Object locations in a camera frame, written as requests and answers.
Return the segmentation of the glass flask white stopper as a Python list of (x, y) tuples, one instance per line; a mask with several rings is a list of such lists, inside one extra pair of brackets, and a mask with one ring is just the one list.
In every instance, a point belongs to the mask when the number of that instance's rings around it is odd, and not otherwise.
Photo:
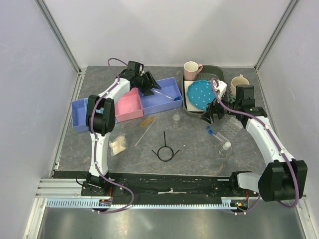
[(231, 142), (229, 141), (221, 142), (218, 147), (218, 152), (222, 157), (231, 156), (233, 153)]

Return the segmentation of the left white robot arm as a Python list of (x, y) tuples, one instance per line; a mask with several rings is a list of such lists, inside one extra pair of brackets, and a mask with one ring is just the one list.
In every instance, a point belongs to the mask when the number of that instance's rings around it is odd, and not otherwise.
[(92, 143), (91, 166), (82, 184), (82, 196), (104, 196), (113, 185), (118, 185), (108, 178), (108, 142), (115, 127), (115, 104), (133, 88), (148, 96), (152, 89), (160, 89), (160, 86), (150, 71), (123, 70), (105, 91), (88, 98), (86, 125)]

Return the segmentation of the glass stirring rod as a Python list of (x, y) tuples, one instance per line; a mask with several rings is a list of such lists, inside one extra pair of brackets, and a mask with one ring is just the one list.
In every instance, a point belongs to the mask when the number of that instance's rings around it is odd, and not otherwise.
[(148, 132), (148, 130), (150, 129), (150, 127), (153, 125), (153, 123), (154, 123), (155, 121), (153, 121), (149, 126), (148, 126), (148, 128), (145, 130), (145, 132), (142, 134), (142, 136), (139, 138), (139, 140), (136, 142), (136, 144), (134, 145), (134, 147), (136, 147), (138, 144), (139, 144), (139, 142), (142, 140), (142, 138), (144, 137), (144, 135)]

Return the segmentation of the small glass beaker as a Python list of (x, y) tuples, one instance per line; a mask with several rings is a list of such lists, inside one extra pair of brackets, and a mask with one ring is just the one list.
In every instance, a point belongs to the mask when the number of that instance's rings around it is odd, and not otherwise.
[(180, 122), (180, 115), (178, 113), (173, 114), (172, 119), (174, 123), (179, 123)]

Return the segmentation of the bag of cotton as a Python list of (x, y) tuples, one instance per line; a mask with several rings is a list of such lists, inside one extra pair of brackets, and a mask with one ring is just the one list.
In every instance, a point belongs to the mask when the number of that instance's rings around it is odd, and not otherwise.
[(111, 156), (115, 156), (124, 150), (126, 150), (128, 146), (126, 135), (121, 134), (117, 136), (113, 141), (109, 142), (109, 147), (111, 149)]

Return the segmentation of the graduated cylinder blue base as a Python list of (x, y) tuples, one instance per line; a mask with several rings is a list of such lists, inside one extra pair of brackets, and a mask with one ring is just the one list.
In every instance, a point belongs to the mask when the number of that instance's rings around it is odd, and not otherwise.
[(166, 98), (168, 98), (168, 99), (170, 99), (170, 100), (172, 100), (172, 101), (178, 101), (178, 100), (181, 100), (181, 99), (182, 99), (182, 97), (180, 97), (180, 96), (167, 95), (167, 94), (164, 94), (164, 93), (162, 93), (162, 92), (160, 92), (160, 91), (158, 91), (158, 90), (154, 90), (154, 89), (152, 90), (152, 92), (155, 93), (155, 94), (162, 95), (162, 96), (164, 96), (164, 97), (166, 97)]

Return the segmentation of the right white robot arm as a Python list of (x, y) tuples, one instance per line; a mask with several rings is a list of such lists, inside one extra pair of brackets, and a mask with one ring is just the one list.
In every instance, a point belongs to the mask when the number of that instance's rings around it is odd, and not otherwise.
[(228, 190), (234, 196), (240, 196), (246, 189), (257, 192), (265, 202), (294, 200), (296, 206), (302, 198), (308, 167), (303, 160), (296, 160), (285, 149), (262, 107), (255, 105), (254, 87), (239, 85), (236, 87), (234, 102), (220, 99), (217, 86), (209, 84), (200, 90), (197, 99), (206, 103), (202, 119), (208, 123), (214, 122), (214, 116), (219, 119), (225, 114), (235, 116), (254, 139), (266, 163), (262, 174), (250, 171), (233, 172), (228, 183)]

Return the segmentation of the black wire spring clamp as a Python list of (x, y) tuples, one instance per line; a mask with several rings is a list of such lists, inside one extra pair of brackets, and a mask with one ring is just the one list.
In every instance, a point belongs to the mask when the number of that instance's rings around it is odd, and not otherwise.
[(170, 146), (168, 146), (165, 131), (163, 132), (163, 141), (163, 146), (159, 147), (158, 150), (152, 149), (151, 152), (155, 154), (161, 162), (170, 162), (180, 152), (180, 150), (174, 151)]

